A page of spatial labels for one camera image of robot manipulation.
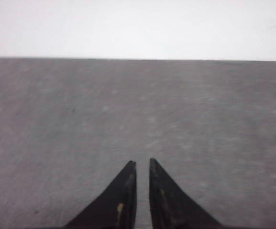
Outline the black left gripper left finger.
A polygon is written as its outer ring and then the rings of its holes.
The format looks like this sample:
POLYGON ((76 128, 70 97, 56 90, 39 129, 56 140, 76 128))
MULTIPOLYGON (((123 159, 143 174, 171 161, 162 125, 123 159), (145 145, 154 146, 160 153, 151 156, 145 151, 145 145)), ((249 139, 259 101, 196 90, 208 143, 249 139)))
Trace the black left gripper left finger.
POLYGON ((129 161, 108 187, 66 229, 133 229, 137 210, 136 163, 129 161))

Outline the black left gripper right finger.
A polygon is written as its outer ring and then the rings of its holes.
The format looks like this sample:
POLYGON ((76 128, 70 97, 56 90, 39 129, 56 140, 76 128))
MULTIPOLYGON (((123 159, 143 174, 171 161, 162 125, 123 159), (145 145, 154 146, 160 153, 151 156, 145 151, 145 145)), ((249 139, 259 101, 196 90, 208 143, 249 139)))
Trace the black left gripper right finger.
POLYGON ((155 158, 149 166, 149 202, 154 229, 217 229, 223 225, 193 201, 155 158))

